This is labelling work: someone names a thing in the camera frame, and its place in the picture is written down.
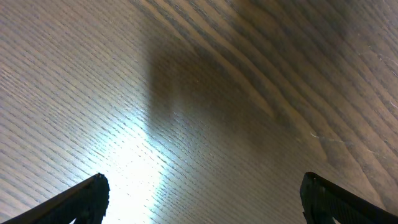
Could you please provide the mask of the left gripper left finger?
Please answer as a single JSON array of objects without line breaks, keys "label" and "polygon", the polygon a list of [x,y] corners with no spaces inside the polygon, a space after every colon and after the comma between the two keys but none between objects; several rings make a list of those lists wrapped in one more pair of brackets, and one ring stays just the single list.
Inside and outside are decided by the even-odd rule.
[{"label": "left gripper left finger", "polygon": [[97,173],[2,224],[101,224],[109,191],[107,178]]}]

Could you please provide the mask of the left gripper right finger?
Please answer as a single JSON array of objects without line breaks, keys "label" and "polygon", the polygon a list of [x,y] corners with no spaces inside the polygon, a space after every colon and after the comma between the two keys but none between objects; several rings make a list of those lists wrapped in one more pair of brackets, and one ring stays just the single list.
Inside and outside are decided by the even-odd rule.
[{"label": "left gripper right finger", "polygon": [[304,174],[300,186],[303,215],[308,224],[397,223],[393,215],[314,172]]}]

